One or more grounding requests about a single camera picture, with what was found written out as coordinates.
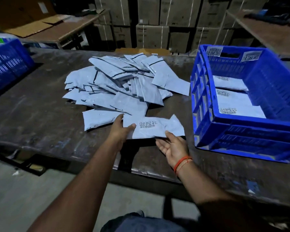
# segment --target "person's left hand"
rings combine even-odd
[[[120,151],[122,145],[127,139],[127,135],[129,132],[133,131],[136,127],[136,124],[132,124],[129,127],[123,128],[122,126],[122,118],[124,114],[120,114],[114,121],[111,131],[108,135],[107,140],[110,143],[114,143],[116,145],[116,150]]]

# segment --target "orange bracelet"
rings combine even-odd
[[[182,167],[184,167],[185,164],[187,164],[187,163],[189,163],[189,162],[191,162],[191,161],[193,161],[193,160],[188,159],[188,160],[186,161],[186,163],[184,163],[184,164],[183,164],[179,169],[177,169],[177,170],[176,170],[176,176],[178,176],[178,172],[182,169]]]
[[[182,161],[184,161],[184,160],[186,160],[186,159],[191,159],[191,160],[192,160],[192,158],[191,158],[190,156],[182,157],[182,158],[177,162],[177,164],[175,164],[175,166],[174,166],[174,172],[175,172],[175,174],[176,174],[176,169],[177,169],[177,167],[181,164]]]

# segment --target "blue plastic crate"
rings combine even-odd
[[[0,45],[0,90],[34,66],[18,39]]]
[[[267,119],[219,113],[213,74],[242,79]],[[290,163],[290,70],[270,50],[201,45],[191,100],[197,148]]]

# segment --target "person's right hand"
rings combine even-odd
[[[176,137],[169,131],[165,132],[168,140],[156,139],[156,145],[166,156],[169,165],[174,169],[177,162],[185,156],[189,156],[186,141],[182,137]]]

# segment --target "human hand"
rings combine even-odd
[[[156,139],[156,145],[166,156],[169,165],[174,169],[182,157],[189,156],[187,143],[182,137],[176,137],[169,131],[166,131],[165,135],[168,140]]]
[[[111,131],[109,132],[107,141],[112,143],[116,147],[116,151],[120,151],[122,145],[127,139],[127,135],[129,132],[133,131],[136,127],[136,124],[132,124],[129,127],[123,128],[122,126],[122,118],[124,114],[120,114],[115,119],[114,123],[112,124]]]

